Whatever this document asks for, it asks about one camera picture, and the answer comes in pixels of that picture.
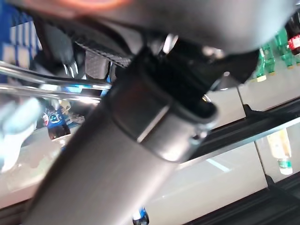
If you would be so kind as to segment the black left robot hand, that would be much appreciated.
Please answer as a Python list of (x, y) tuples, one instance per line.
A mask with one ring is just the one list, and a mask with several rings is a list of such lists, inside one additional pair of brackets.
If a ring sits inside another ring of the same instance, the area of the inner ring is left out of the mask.
[(202, 97), (244, 83), (294, 0), (13, 0), (47, 62), (72, 44), (123, 67), (39, 186), (25, 225), (124, 225), (200, 149), (218, 118)]

